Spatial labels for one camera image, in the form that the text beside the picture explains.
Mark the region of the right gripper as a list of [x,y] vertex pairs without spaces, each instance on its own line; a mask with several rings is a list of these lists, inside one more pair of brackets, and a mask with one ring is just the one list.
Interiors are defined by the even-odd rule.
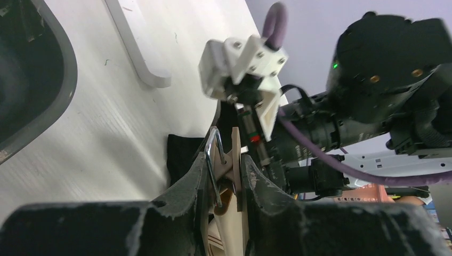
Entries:
[[245,143],[257,168],[277,187],[286,190],[285,167],[276,144],[268,141],[257,111],[250,106],[235,105],[241,141]]

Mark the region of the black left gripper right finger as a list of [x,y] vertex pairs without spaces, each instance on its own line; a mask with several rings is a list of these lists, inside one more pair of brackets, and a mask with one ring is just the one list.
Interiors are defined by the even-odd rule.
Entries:
[[246,255],[448,255],[420,207],[293,199],[241,157]]

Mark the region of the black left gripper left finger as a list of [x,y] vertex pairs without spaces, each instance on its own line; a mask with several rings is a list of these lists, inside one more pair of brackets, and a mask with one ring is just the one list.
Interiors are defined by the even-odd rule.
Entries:
[[1,255],[206,255],[204,154],[152,201],[40,203],[1,227]]

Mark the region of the black underwear white waistband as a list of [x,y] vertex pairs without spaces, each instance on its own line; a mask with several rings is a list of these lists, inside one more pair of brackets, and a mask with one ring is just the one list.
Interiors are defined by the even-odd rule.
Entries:
[[[218,102],[211,125],[219,129],[223,149],[226,153],[229,152],[232,149],[232,128],[238,126],[235,106],[222,101]],[[189,171],[198,153],[204,150],[207,138],[208,134],[203,138],[168,135],[166,166],[171,186]]]

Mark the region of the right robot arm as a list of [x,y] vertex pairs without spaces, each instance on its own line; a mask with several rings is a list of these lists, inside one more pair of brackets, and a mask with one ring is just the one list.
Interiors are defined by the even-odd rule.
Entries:
[[451,39],[440,19],[367,12],[339,37],[326,91],[259,120],[239,87],[246,255],[451,255],[423,210],[393,198],[451,180]]

